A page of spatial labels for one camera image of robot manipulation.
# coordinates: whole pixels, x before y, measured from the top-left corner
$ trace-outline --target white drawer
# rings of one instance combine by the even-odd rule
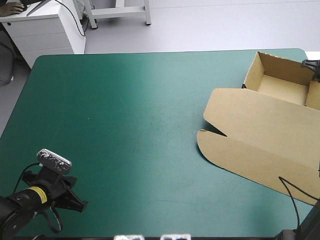
[[[68,48],[56,48],[56,49],[45,49],[45,50],[36,50],[36,51],[22,51],[22,56],[25,61],[28,63],[29,67],[32,68],[37,57],[43,55],[59,55],[59,54],[74,54],[74,51],[71,47]]]
[[[69,39],[65,33],[53,33],[45,35],[19,36],[12,38],[20,52],[71,48]]]
[[[2,24],[12,38],[65,32],[65,29],[58,17],[24,21],[8,21],[3,22]]]

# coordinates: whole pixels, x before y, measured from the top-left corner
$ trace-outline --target black cable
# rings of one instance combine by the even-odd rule
[[[32,164],[30,164],[29,166],[27,166],[27,167],[22,171],[22,173],[21,173],[18,181],[16,182],[16,185],[15,185],[15,187],[14,187],[14,190],[13,190],[13,193],[12,193],[12,194],[14,194],[14,193],[16,192],[16,190],[17,190],[17,188],[18,188],[18,185],[19,185],[22,177],[24,176],[25,171],[26,171],[28,168],[30,168],[30,167],[32,167],[32,166],[35,166],[35,165],[40,165],[40,162],[32,163]]]
[[[56,219],[56,221],[58,223],[59,229],[55,228],[55,226],[51,222],[51,220],[50,220],[50,218],[49,218],[49,216],[48,216],[48,214],[46,212],[39,212],[38,214],[44,216],[44,218],[48,222],[49,228],[51,229],[52,232],[54,232],[55,234],[61,233],[61,231],[64,228],[64,225],[63,225],[63,223],[61,221],[61,218],[60,218],[57,210],[55,209],[54,205],[50,206],[50,210],[52,211],[52,213],[53,213],[53,215],[54,215],[54,217],[55,217],[55,219]]]
[[[76,20],[74,14],[71,12],[71,10],[70,10],[66,5],[64,5],[62,2],[60,2],[60,1],[58,1],[58,0],[55,0],[55,1],[56,1],[57,3],[59,3],[59,4],[61,4],[62,6],[64,6],[64,7],[71,13],[71,15],[72,15],[72,17],[73,17],[73,20],[74,20],[74,22],[75,22],[76,28],[78,29],[80,35],[81,35],[82,37],[85,37],[85,36],[86,36],[86,33],[82,34],[82,32],[80,31],[80,28],[79,28],[79,26],[78,26],[77,20]]]
[[[289,188],[287,187],[286,185],[286,182],[288,182],[287,180],[285,180],[283,177],[279,176],[279,180],[281,181],[281,183],[284,185],[285,189],[287,190],[287,192],[289,193],[290,195],[290,198],[291,198],[291,201],[293,203],[293,206],[294,206],[294,210],[295,210],[295,214],[296,214],[296,220],[297,220],[297,227],[296,227],[296,233],[295,233],[295,240],[298,240],[299,238],[299,233],[300,233],[300,216],[299,216],[299,212],[298,212],[298,209],[297,209],[297,205],[296,205],[296,202],[295,202],[295,199],[294,197],[292,196]]]
[[[319,201],[320,199],[319,198],[316,198],[315,196],[312,196],[311,194],[303,191],[301,188],[297,187],[296,185],[294,185],[293,183],[289,182],[288,180],[284,179],[283,177],[279,176],[279,179],[280,180],[283,180],[284,182],[286,182],[287,184],[290,184],[292,187],[294,187],[295,189],[299,190],[301,193],[307,195],[309,198],[312,198],[316,201]]]

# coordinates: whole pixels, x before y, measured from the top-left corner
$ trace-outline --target person's hand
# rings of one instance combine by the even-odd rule
[[[24,5],[20,2],[8,2],[0,6],[0,17],[6,17],[11,14],[20,14],[24,9]]]

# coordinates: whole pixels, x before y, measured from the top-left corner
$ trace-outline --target box lid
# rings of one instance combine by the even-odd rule
[[[320,111],[245,88],[217,88],[203,116],[227,136],[198,132],[209,161],[283,193],[278,176],[303,182],[319,197]],[[298,192],[295,196],[314,202]]]

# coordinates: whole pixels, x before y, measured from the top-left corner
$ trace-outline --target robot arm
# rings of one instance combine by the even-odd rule
[[[31,171],[22,174],[22,180],[29,188],[3,198],[0,197],[0,240],[11,240],[30,220],[37,215],[44,215],[51,209],[62,230],[60,217],[55,208],[82,212],[88,202],[81,201],[71,190],[76,184],[75,177],[66,177],[71,171],[72,163],[47,149],[42,149],[37,158],[42,167],[38,174]]]

